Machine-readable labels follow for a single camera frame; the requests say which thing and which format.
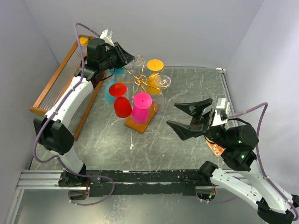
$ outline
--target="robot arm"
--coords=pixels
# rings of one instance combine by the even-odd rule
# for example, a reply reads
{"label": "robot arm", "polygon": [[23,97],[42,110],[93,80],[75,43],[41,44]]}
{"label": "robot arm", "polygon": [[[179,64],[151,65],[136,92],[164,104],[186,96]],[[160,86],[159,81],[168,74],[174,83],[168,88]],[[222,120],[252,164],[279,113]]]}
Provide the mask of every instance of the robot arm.
{"label": "robot arm", "polygon": [[224,162],[233,170],[244,176],[252,186],[230,176],[211,162],[206,162],[200,168],[201,176],[215,184],[224,187],[239,196],[257,209],[258,215],[269,224],[290,224],[294,215],[291,206],[298,207],[299,198],[284,191],[276,183],[278,189],[288,199],[287,201],[262,175],[253,149],[259,140],[251,124],[226,129],[228,121],[229,103],[226,99],[219,99],[216,109],[203,113],[212,104],[212,99],[196,103],[175,103],[175,106],[192,116],[190,125],[167,121],[181,140],[204,135],[217,145],[225,149],[221,154]]}
{"label": "robot arm", "polygon": [[[42,132],[39,143],[54,155],[59,156],[64,165],[76,174],[85,175],[86,167],[74,151],[74,137],[68,130],[74,113],[83,100],[102,81],[105,70],[121,68],[134,60],[134,57],[123,50],[117,42],[112,42],[111,36],[112,31],[106,29],[101,34],[101,38],[90,40],[87,45],[87,63],[82,81],[80,82],[82,68],[79,68],[68,89],[45,114],[45,117],[34,119],[36,134],[38,134],[47,121],[47,117],[55,113]],[[66,95],[67,99],[57,111],[58,105]],[[77,179],[78,184],[82,183],[80,177],[72,176],[72,178]]]}

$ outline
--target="magenta cup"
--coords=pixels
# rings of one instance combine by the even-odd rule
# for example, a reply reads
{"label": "magenta cup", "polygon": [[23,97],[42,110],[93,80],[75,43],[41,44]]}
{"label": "magenta cup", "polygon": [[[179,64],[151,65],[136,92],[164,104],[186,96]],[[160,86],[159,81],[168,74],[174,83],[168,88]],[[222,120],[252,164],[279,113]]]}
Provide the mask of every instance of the magenta cup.
{"label": "magenta cup", "polygon": [[143,125],[149,119],[150,111],[148,109],[140,109],[137,106],[133,108],[132,120],[134,123]]}
{"label": "magenta cup", "polygon": [[151,96],[145,92],[140,92],[134,96],[134,104],[139,109],[148,109],[151,104],[153,103],[153,100]]}

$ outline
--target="transparent wine glass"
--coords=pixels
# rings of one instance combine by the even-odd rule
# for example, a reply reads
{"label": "transparent wine glass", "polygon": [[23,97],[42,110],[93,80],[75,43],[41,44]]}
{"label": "transparent wine glass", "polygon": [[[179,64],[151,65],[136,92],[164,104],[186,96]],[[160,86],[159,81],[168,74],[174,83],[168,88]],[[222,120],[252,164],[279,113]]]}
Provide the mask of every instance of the transparent wine glass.
{"label": "transparent wine glass", "polygon": [[[138,72],[139,66],[142,66],[143,60],[140,55],[137,54],[132,54],[132,55],[135,57],[135,59],[128,64],[128,69],[134,76],[138,76],[140,75],[140,73]],[[125,76],[125,81],[129,82],[133,80],[134,80],[133,76],[127,72]]]}
{"label": "transparent wine glass", "polygon": [[155,102],[155,111],[158,113],[165,112],[165,96],[163,95],[163,90],[165,90],[171,83],[171,79],[166,75],[158,75],[155,77],[155,83],[160,88],[160,92],[157,96]]}

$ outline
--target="wooden base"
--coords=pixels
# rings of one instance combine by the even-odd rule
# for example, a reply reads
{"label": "wooden base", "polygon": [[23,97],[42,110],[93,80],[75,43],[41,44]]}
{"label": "wooden base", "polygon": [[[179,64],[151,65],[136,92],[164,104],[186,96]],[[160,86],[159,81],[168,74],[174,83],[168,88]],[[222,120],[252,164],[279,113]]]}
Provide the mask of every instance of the wooden base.
{"label": "wooden base", "polygon": [[132,117],[130,116],[126,122],[125,122],[125,126],[143,134],[145,132],[145,129],[147,128],[147,126],[149,125],[150,121],[153,119],[154,115],[156,113],[156,110],[154,110],[154,103],[150,106],[149,108],[149,119],[148,121],[143,124],[143,125],[139,125],[134,123],[134,121],[132,120]]}

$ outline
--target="marble surface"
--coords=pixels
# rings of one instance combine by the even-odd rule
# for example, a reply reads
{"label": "marble surface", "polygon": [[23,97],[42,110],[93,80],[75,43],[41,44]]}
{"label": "marble surface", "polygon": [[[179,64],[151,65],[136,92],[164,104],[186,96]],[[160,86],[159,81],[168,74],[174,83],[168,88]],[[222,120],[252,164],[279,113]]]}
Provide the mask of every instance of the marble surface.
{"label": "marble surface", "polygon": [[[176,107],[176,102],[196,102],[207,98],[227,97],[218,71],[204,68],[166,68],[163,74],[171,78],[164,91],[165,113],[157,113],[144,134],[124,126],[125,119],[118,118],[113,105],[104,101],[101,87],[74,148],[87,169],[197,169],[205,161],[227,168],[221,158],[216,158],[203,137],[181,141],[166,124],[174,120],[188,124],[191,117]],[[128,84],[126,94],[132,99],[136,86]],[[41,159],[52,154],[42,146],[37,149]],[[31,170],[61,170],[57,160],[39,164],[33,160]]]}

